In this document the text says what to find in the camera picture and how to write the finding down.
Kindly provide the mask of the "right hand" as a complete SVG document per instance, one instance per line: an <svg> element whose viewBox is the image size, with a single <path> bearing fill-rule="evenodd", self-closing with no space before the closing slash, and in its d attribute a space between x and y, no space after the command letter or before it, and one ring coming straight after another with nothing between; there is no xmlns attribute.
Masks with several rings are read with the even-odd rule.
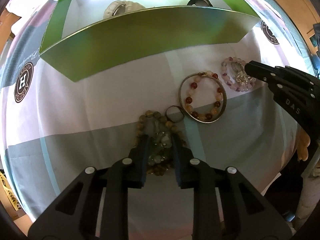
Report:
<svg viewBox="0 0 320 240"><path fill-rule="evenodd" d="M298 139L297 139L297 155L298 161L306 161L308 159L308 147L310 145L310 137L304 131L304 129L300 128L298 132Z"/></svg>

